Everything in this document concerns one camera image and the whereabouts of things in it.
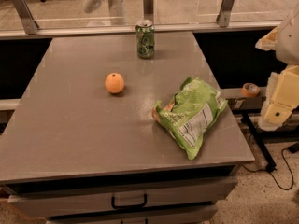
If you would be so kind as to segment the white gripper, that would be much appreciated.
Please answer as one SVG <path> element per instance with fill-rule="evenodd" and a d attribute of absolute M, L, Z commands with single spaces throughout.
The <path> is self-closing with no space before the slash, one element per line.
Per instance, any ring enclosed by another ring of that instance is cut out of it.
<path fill-rule="evenodd" d="M 278 28 L 272 29 L 255 44 L 256 49 L 275 50 Z M 299 106 L 299 66 L 288 65 L 280 74 L 272 72 L 268 78 L 259 127 L 264 131 L 275 131 Z"/>

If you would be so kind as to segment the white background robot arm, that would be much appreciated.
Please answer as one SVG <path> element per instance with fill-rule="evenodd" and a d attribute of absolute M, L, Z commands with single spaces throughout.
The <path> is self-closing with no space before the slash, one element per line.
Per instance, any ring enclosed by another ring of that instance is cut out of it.
<path fill-rule="evenodd" d="M 107 15 L 111 25 L 127 24 L 125 0 L 84 0 L 82 6 L 86 14 L 94 13 L 101 7 L 107 8 Z"/>

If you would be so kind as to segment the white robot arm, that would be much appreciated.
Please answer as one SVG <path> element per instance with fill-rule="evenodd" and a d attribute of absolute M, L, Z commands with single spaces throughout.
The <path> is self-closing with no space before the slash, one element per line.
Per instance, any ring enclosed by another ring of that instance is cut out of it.
<path fill-rule="evenodd" d="M 255 47 L 273 50 L 276 58 L 286 64 L 279 74 L 272 72 L 268 78 L 258 121 L 261 129 L 274 131 L 299 106 L 299 4 L 278 27 L 259 39 Z"/>

